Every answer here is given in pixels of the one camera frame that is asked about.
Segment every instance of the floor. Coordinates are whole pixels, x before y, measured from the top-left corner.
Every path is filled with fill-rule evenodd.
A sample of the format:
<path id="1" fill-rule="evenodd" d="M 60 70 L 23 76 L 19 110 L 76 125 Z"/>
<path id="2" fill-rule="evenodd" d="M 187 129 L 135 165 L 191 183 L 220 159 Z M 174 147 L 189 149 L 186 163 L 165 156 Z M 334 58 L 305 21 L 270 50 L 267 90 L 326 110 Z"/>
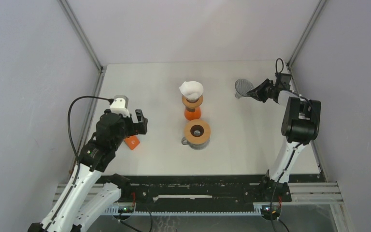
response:
<path id="1" fill-rule="evenodd" d="M 282 140 L 285 108 L 272 100 L 236 99 L 234 83 L 239 78 L 254 86 L 274 80 L 275 61 L 226 61 L 110 64 L 101 97 L 126 95 L 128 109 L 142 109 L 149 119 L 148 133 L 139 135 L 140 145 L 130 150 L 122 144 L 105 174 L 122 175 L 230 175 L 264 174 L 273 164 Z M 184 106 L 179 86 L 184 81 L 204 86 L 201 119 L 211 127 L 209 145 L 193 150 L 181 144 Z M 91 125 L 108 108 L 99 101 Z M 317 174 L 311 146 L 298 157 L 293 174 Z"/>
<path id="2" fill-rule="evenodd" d="M 292 232 L 336 232 L 329 205 L 283 206 L 281 220 Z M 150 217 L 132 216 L 125 222 L 147 232 Z M 277 231 L 286 229 L 276 222 Z M 112 216 L 101 216 L 88 232 L 131 232 Z M 153 232 L 272 232 L 271 222 L 259 216 L 162 216 L 153 217 Z"/>

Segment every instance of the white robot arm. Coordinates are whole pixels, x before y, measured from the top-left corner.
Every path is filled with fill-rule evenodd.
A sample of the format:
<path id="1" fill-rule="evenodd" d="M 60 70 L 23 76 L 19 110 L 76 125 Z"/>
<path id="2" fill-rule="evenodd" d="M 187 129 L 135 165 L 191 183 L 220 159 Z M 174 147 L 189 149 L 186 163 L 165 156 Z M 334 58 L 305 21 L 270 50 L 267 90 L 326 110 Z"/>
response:
<path id="1" fill-rule="evenodd" d="M 129 192 L 129 180 L 114 174 L 103 189 L 81 208 L 123 140 L 147 133 L 147 118 L 141 110 L 136 110 L 138 123 L 133 123 L 127 110 L 126 96 L 116 96 L 108 101 L 110 109 L 105 110 L 96 124 L 96 132 L 82 147 L 65 190 L 42 222 L 32 223 L 28 232 L 86 232 L 109 205 L 120 199 L 122 191 Z"/>
<path id="2" fill-rule="evenodd" d="M 248 91 L 247 95 L 260 102 L 273 99 L 285 106 L 281 125 L 283 143 L 277 159 L 259 186 L 264 199 L 276 197 L 277 200 L 277 197 L 282 197 L 285 201 L 291 201 L 289 194 L 285 194 L 289 192 L 289 175 L 300 152 L 318 136 L 321 102 L 308 100 L 290 91 L 290 74 L 276 71 L 275 76 L 275 85 L 273 81 L 266 79 L 261 85 Z"/>

